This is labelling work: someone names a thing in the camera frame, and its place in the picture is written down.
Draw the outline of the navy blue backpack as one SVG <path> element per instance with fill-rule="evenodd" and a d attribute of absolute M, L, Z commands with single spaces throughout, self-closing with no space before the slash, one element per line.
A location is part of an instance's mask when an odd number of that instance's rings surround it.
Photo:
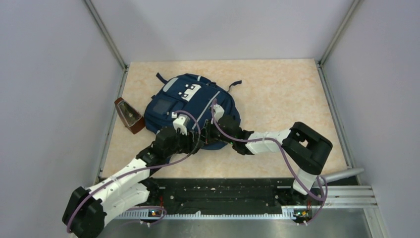
<path fill-rule="evenodd" d="M 143 114 L 147 130 L 157 134 L 163 127 L 173 126 L 171 113 L 180 111 L 187 112 L 190 117 L 188 131 L 201 129 L 206 120 L 212 121 L 213 104 L 224 108 L 224 116 L 233 116 L 241 122 L 229 92 L 204 76 L 186 73 L 170 80 L 163 79 L 160 74 L 156 76 L 164 86 L 152 96 Z"/>

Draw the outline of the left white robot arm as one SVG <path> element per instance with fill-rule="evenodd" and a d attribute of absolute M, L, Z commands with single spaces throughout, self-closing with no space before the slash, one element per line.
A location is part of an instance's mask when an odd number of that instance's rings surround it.
<path fill-rule="evenodd" d="M 96 238 L 116 217 L 138 204 L 153 205 L 157 189 L 144 184 L 157 170 L 178 164 L 167 160 L 176 154 L 185 158 L 197 153 L 205 138 L 202 129 L 182 133 L 172 126 L 162 128 L 155 140 L 126 166 L 105 180 L 73 190 L 62 222 L 78 238 Z"/>

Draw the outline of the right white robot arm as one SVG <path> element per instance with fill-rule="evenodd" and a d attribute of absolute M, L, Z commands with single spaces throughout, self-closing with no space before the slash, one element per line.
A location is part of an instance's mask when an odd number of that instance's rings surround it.
<path fill-rule="evenodd" d="M 290 197 L 296 204 L 304 204 L 310 197 L 314 182 L 332 151 L 330 140 L 304 124 L 295 122 L 282 131 L 255 132 L 243 130 L 232 116 L 222 116 L 217 122 L 207 120 L 200 129 L 205 145 L 216 142 L 231 144 L 240 155 L 281 153 L 294 180 Z"/>

